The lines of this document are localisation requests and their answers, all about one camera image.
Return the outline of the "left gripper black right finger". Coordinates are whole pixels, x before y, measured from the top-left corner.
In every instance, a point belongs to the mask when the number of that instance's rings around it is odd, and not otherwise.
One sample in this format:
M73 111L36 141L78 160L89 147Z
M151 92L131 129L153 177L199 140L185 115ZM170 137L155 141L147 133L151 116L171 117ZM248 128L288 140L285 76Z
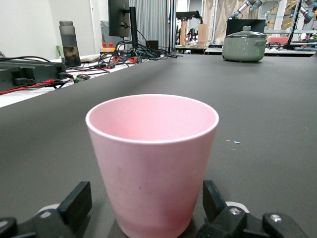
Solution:
M228 205L212 180L203 181L203 208L207 222L197 238L307 238L288 215L270 212L258 219L241 205Z

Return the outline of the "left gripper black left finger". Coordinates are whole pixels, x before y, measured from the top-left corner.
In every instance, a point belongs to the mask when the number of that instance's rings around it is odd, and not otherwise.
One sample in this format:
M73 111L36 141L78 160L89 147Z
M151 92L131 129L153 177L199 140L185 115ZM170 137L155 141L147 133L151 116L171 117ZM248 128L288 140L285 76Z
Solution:
M91 184L80 182L60 203L40 209L31 219L18 223L0 219L2 238L75 238L92 208Z

